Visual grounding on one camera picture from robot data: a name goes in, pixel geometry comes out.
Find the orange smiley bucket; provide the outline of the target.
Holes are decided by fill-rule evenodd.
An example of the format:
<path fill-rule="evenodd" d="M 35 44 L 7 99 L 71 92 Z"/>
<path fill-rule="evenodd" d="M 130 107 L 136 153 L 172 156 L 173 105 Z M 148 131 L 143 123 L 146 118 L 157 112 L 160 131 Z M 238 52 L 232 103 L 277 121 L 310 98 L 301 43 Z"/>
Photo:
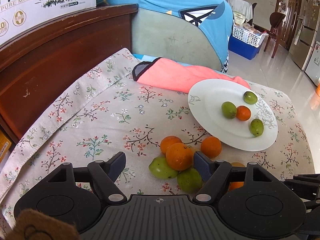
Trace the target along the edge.
<path fill-rule="evenodd" d="M 318 85 L 318 87 L 317 87 L 317 89 L 316 89 L 316 94 L 317 94 L 318 96 L 320 96 L 320 84 Z"/>

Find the green fruit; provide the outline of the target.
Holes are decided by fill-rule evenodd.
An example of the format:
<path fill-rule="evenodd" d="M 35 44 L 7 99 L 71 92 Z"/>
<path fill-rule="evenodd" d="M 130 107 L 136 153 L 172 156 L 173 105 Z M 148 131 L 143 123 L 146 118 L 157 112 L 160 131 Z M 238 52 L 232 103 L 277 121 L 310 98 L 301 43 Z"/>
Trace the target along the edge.
<path fill-rule="evenodd" d="M 243 94 L 243 100 L 245 103 L 247 103 L 249 105 L 254 105 L 257 103 L 258 98 L 252 91 L 246 91 Z"/>
<path fill-rule="evenodd" d="M 234 103 L 226 101 L 221 105 L 221 111 L 225 118 L 234 119 L 236 117 L 237 107 Z"/>
<path fill-rule="evenodd" d="M 199 172 L 191 167 L 177 175 L 177 183 L 182 191 L 192 194 L 202 187 L 202 178 Z"/>
<path fill-rule="evenodd" d="M 260 119 L 253 119 L 250 123 L 249 130 L 255 137 L 259 137 L 264 132 L 264 124 Z"/>
<path fill-rule="evenodd" d="M 149 171 L 158 179 L 174 179 L 178 171 L 171 168 L 165 157 L 156 157 L 149 165 Z"/>

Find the houndstooth sofa cover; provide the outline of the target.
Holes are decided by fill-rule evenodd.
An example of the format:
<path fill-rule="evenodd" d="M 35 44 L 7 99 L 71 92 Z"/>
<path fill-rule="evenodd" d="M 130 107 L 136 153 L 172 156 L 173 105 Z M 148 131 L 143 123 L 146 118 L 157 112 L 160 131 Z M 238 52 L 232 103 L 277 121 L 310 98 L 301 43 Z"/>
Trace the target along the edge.
<path fill-rule="evenodd" d="M 221 72 L 226 74 L 228 72 L 228 66 L 229 66 L 229 56 L 227 56 L 226 60 L 222 64 Z"/>

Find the white ceramic plate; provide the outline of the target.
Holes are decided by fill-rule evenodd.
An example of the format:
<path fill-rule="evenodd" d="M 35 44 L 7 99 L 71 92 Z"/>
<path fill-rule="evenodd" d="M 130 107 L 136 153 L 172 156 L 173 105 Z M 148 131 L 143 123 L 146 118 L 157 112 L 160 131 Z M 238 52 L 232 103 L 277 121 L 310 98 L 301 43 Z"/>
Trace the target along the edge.
<path fill-rule="evenodd" d="M 278 135 L 271 107 L 252 90 L 232 81 L 203 80 L 190 89 L 189 109 L 196 121 L 223 143 L 244 151 L 262 151 Z"/>

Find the floral tablecloth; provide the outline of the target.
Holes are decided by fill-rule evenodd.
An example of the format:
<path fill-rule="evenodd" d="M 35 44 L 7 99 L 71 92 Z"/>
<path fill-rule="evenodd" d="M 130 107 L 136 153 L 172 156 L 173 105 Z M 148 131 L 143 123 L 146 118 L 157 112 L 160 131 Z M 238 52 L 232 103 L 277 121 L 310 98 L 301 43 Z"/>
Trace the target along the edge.
<path fill-rule="evenodd" d="M 132 194 L 180 194 L 176 179 L 157 179 L 149 171 L 170 135 L 198 150 L 208 133 L 193 117 L 188 93 L 146 86 L 133 80 L 138 60 L 122 49 L 67 88 L 27 130 L 1 171 L 1 235 L 15 224 L 14 206 L 58 166 L 84 167 L 122 151 L 126 165 L 116 185 Z M 278 179 L 312 174 L 315 169 L 306 133 L 289 97 L 248 83 L 274 113 L 276 141 L 262 151 L 244 151 L 222 142 L 219 159 L 260 164 Z"/>

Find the brown kiwi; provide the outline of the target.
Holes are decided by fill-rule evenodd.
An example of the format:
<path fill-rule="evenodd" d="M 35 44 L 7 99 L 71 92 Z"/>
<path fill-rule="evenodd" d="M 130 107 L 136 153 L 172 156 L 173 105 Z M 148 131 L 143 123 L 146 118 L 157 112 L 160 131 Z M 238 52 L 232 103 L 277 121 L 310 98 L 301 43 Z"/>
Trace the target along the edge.
<path fill-rule="evenodd" d="M 231 165 L 232 165 L 233 167 L 246 167 L 244 164 L 239 163 L 239 162 L 233 162 L 233 163 L 231 163 Z"/>

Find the small orange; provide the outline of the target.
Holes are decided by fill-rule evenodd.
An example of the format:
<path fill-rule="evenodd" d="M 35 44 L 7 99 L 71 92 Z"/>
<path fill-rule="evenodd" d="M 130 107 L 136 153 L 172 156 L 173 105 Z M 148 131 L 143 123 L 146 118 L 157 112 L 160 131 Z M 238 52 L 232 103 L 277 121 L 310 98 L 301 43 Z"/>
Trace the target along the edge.
<path fill-rule="evenodd" d="M 207 137 L 201 143 L 200 150 L 208 158 L 210 159 L 216 158 L 222 151 L 221 141 L 214 136 Z"/>

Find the large orange top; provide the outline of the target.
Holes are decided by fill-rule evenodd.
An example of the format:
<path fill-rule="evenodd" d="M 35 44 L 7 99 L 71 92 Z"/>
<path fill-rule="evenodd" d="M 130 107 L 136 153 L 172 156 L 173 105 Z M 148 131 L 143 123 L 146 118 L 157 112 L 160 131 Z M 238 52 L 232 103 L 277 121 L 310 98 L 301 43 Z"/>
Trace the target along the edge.
<path fill-rule="evenodd" d="M 193 165 L 193 151 L 181 142 L 171 145 L 165 156 L 168 165 L 176 171 L 184 171 Z"/>

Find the white plastic basket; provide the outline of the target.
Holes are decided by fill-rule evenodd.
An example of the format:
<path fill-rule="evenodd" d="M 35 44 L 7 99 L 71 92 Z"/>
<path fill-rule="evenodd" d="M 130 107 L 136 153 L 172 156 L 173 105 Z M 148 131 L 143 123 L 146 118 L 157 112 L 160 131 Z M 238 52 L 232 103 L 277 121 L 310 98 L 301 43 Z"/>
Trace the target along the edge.
<path fill-rule="evenodd" d="M 232 36 L 250 46 L 258 48 L 261 46 L 265 37 L 268 37 L 268 33 L 262 33 L 247 23 L 243 25 L 234 23 Z"/>

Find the blue garment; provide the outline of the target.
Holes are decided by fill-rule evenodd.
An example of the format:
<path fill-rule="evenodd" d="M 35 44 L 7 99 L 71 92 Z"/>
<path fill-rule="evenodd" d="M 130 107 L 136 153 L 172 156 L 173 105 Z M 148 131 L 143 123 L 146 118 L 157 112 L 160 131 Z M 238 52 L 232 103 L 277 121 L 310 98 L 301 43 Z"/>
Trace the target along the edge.
<path fill-rule="evenodd" d="M 226 0 L 105 0 L 108 5 L 137 4 L 139 8 L 179 17 L 198 27 L 223 64 L 233 29 L 233 11 Z"/>

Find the white milk carton box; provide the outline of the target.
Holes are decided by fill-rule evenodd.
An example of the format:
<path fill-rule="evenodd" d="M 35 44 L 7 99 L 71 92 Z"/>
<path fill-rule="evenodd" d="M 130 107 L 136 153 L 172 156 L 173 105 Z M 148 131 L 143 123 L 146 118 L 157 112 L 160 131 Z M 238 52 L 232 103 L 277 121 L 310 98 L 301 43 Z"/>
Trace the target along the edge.
<path fill-rule="evenodd" d="M 1 46 L 63 15 L 96 7 L 96 0 L 1 0 Z"/>

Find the green fruit bottom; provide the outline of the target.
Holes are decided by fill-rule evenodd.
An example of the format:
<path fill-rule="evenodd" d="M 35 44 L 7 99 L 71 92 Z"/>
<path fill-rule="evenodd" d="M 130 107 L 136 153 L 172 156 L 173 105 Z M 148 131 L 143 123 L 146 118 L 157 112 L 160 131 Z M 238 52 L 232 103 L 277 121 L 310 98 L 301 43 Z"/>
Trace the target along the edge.
<path fill-rule="evenodd" d="M 249 105 L 254 105 L 257 103 L 258 98 L 252 91 L 246 91 L 243 94 L 243 100 L 245 103 L 247 103 Z"/>

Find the dark wooden cabinet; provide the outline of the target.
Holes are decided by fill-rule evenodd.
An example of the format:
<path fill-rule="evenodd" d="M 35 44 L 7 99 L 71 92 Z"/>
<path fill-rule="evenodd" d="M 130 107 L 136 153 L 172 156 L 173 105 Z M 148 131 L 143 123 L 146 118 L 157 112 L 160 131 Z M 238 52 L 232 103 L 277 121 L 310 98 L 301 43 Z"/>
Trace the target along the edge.
<path fill-rule="evenodd" d="M 13 142 L 81 75 L 131 48 L 137 10 L 129 4 L 65 16 L 1 49 L 1 129 Z"/>

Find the blue plastic bin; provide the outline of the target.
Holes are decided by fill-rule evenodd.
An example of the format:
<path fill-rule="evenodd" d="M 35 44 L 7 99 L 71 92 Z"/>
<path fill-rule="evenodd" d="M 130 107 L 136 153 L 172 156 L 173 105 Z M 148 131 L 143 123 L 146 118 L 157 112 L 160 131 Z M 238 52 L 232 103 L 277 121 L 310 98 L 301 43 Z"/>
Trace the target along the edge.
<path fill-rule="evenodd" d="M 229 38 L 228 49 L 248 60 L 252 60 L 259 53 L 260 47 L 255 48 L 237 38 L 231 36 Z"/>

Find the silver refrigerator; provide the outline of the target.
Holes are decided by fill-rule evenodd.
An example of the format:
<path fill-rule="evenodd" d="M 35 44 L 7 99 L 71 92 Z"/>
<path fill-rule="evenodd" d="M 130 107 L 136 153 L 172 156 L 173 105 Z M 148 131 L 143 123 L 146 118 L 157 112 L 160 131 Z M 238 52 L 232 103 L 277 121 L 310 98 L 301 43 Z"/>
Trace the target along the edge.
<path fill-rule="evenodd" d="M 315 84 L 319 84 L 319 0 L 306 0 L 298 16 L 291 46 L 292 60 Z"/>

